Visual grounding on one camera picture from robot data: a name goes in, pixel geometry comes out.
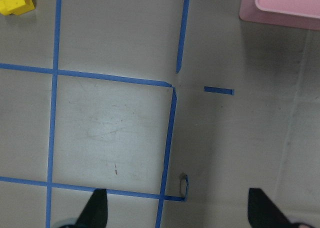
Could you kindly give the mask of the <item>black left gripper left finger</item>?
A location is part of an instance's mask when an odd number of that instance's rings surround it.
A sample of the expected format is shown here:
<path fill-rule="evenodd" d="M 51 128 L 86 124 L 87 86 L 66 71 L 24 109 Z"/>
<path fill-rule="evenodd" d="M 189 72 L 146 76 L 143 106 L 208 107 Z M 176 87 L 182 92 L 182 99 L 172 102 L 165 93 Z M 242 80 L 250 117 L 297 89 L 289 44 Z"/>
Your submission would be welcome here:
<path fill-rule="evenodd" d="M 106 228 L 107 222 L 107 190 L 95 189 L 74 226 L 76 228 Z"/>

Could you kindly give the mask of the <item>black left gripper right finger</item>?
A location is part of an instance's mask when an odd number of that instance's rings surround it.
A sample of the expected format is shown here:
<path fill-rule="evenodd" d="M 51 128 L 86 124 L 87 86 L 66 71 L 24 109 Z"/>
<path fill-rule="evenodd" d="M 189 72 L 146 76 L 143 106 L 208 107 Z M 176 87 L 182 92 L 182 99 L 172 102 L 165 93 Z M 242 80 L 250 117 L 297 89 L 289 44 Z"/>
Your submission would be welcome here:
<path fill-rule="evenodd" d="M 292 225 L 261 188 L 248 191 L 247 218 L 252 228 L 289 228 Z"/>

